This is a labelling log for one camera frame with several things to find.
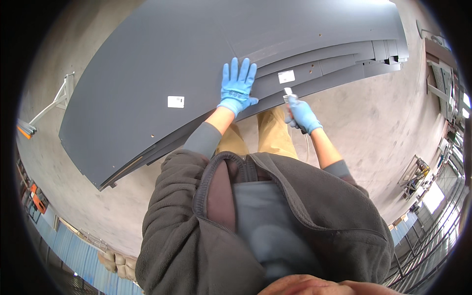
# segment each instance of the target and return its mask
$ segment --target white metal frame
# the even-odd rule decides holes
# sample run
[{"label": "white metal frame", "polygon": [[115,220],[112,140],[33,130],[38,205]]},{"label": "white metal frame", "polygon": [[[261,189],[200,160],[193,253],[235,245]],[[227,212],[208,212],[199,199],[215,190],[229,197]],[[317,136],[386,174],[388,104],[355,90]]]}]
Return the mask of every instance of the white metal frame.
[{"label": "white metal frame", "polygon": [[31,122],[29,122],[30,125],[34,126],[34,124],[38,122],[38,120],[41,119],[41,117],[44,116],[45,113],[47,113],[54,107],[58,107],[63,110],[67,108],[67,105],[69,104],[70,95],[74,91],[74,75],[75,72],[72,72],[72,74],[65,75],[64,83],[62,83],[62,86],[59,88],[58,94],[56,94],[54,100],[49,106],[45,107],[42,111],[40,111],[39,114],[37,114],[36,117],[31,120]]},{"label": "white metal frame", "polygon": [[50,111],[54,107],[65,110],[67,108],[67,105],[69,104],[70,96],[72,95],[72,92],[74,91],[74,76],[75,76],[75,72],[72,72],[72,74],[66,74],[64,76],[64,83],[62,83],[62,86],[59,88],[59,91],[56,94],[56,97],[54,97],[54,100],[42,111],[40,111],[39,114],[37,114],[36,117],[34,117],[29,123],[26,123],[18,119],[17,126],[21,128],[23,131],[25,131],[27,134],[32,136],[36,132],[36,127],[34,125],[48,111]]}]

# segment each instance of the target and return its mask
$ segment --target barcode label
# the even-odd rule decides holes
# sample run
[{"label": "barcode label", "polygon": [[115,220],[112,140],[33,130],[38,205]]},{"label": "barcode label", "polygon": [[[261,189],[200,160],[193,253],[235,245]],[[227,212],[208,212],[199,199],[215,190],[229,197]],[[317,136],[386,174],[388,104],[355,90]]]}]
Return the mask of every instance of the barcode label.
[{"label": "barcode label", "polygon": [[185,97],[183,96],[168,96],[167,107],[168,108],[180,108],[184,107]]},{"label": "barcode label", "polygon": [[293,70],[278,73],[278,82],[280,84],[295,81]]}]

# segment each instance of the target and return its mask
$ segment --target concrete floor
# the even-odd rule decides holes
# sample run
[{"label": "concrete floor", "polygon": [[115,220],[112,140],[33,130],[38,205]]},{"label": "concrete floor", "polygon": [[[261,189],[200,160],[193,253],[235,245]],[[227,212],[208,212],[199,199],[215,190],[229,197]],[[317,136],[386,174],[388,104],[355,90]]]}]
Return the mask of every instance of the concrete floor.
[{"label": "concrete floor", "polygon": [[[37,53],[25,84],[19,117],[29,121],[46,107],[65,74],[75,71],[77,83],[101,44],[142,2],[71,3]],[[435,152],[445,124],[439,114],[438,98],[426,95],[428,67],[424,40],[418,35],[415,20],[421,20],[425,28],[431,28],[431,24],[415,2],[393,2],[400,12],[410,53],[402,70],[303,98],[388,224],[411,205],[399,196],[399,178],[415,154],[431,165],[436,163]],[[81,175],[60,144],[63,114],[64,110],[55,108],[45,115],[31,140],[18,134],[18,150],[26,171],[59,216],[103,239],[118,252],[138,256],[143,216],[164,158],[120,179],[117,187],[99,192]],[[238,124],[249,151],[255,152],[255,117]],[[300,159],[304,159],[304,138],[293,132],[293,141]],[[318,166],[314,149],[310,149],[309,163]]]}]

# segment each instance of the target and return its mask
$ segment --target leg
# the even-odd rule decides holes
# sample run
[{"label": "leg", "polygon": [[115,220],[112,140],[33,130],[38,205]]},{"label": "leg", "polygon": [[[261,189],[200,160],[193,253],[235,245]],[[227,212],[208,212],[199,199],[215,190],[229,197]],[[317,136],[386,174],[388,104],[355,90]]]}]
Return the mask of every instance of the leg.
[{"label": "leg", "polygon": [[236,124],[231,124],[216,147],[216,153],[222,151],[230,151],[238,156],[245,156],[249,154],[246,144],[239,133],[239,128]]},{"label": "leg", "polygon": [[257,114],[257,124],[259,125],[258,152],[269,152],[298,160],[281,107]]}]

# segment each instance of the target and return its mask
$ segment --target blue glove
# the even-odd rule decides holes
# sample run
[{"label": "blue glove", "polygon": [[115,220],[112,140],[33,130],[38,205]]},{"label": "blue glove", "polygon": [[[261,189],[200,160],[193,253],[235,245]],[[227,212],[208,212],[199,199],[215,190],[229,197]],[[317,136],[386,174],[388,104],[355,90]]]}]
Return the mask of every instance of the blue glove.
[{"label": "blue glove", "polygon": [[289,96],[288,106],[293,118],[285,118],[285,123],[290,123],[291,127],[306,131],[308,135],[311,135],[316,128],[323,128],[306,101],[299,101],[295,97]]},{"label": "blue glove", "polygon": [[249,97],[251,87],[256,76],[257,65],[251,64],[249,59],[244,59],[237,75],[237,58],[231,60],[231,76],[229,75],[229,65],[223,66],[223,81],[221,82],[221,102],[217,107],[225,107],[233,111],[235,117],[245,108],[257,104],[257,98]]}]

